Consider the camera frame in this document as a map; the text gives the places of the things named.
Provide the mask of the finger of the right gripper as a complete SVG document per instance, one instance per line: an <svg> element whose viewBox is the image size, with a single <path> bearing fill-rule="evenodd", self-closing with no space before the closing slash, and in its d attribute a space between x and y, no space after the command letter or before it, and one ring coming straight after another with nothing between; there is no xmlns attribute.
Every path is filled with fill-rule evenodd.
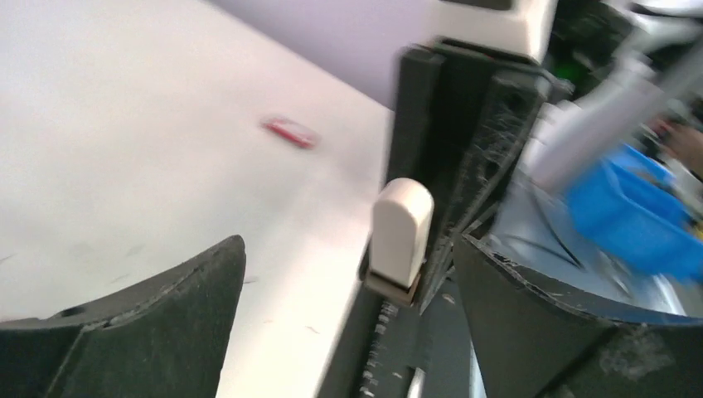
<svg viewBox="0 0 703 398"><path fill-rule="evenodd" d="M419 312L448 273L453 239L500 200L501 184L511 176L550 89L542 72L498 71L470 94L471 104L459 114L458 137L438 151L442 167L431 187L439 210L415 298Z"/></svg>
<svg viewBox="0 0 703 398"><path fill-rule="evenodd" d="M398 73L385 179L413 177L428 140L431 107L444 58L427 47L405 48Z"/></svg>

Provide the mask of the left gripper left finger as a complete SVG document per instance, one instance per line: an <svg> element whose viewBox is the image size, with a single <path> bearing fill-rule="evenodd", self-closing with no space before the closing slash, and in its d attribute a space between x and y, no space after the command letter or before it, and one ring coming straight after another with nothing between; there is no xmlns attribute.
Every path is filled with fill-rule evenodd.
<svg viewBox="0 0 703 398"><path fill-rule="evenodd" d="M215 396L245 264L233 235L114 294L2 323L2 396Z"/></svg>

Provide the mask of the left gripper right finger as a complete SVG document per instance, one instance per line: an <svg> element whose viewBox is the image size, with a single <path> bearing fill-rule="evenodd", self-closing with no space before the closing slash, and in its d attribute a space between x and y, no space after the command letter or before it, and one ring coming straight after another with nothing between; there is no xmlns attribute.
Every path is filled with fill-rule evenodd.
<svg viewBox="0 0 703 398"><path fill-rule="evenodd" d="M488 396L701 396L699 318L577 289L469 235L453 258Z"/></svg>

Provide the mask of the beige stapler cap piece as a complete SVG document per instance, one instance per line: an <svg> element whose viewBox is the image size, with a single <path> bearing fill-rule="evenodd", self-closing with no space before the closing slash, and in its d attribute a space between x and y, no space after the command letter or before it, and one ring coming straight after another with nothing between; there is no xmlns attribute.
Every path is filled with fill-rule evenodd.
<svg viewBox="0 0 703 398"><path fill-rule="evenodd" d="M411 306L419 286L434 214L429 190L396 178L381 190L371 210L371 234L363 284L381 296Z"/></svg>

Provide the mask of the red white staple box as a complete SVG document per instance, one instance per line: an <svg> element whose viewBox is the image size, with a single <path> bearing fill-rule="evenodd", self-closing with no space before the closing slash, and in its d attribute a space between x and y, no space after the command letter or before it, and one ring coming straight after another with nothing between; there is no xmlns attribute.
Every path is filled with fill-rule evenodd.
<svg viewBox="0 0 703 398"><path fill-rule="evenodd" d="M298 148L314 148L319 141L318 136L311 129L288 118L267 118L261 122L261 126Z"/></svg>

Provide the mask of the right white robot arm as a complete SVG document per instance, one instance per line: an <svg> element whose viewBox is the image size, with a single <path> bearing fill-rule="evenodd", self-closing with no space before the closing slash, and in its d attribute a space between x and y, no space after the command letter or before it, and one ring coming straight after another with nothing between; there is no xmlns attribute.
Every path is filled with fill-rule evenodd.
<svg viewBox="0 0 703 398"><path fill-rule="evenodd" d="M555 86L543 68L550 34L565 24L603 20L575 41L589 62L614 61L614 73L583 99L560 106L543 127L535 121ZM702 10L649 9L662 32L632 33L627 17L598 2L433 1L427 45L410 46L397 70L395 117L386 186L413 200L419 228L372 221L363 282L401 303L425 302L453 263L452 239L471 224L468 153L488 138L496 172L478 173L486 196L518 168L518 193L501 206L488 235L492 248L589 293L636 307L682 315L679 295L663 277L635 276L592 244L579 240L546 198L562 192L668 100L696 89L691 75L702 58ZM395 237L410 231L411 240Z"/></svg>

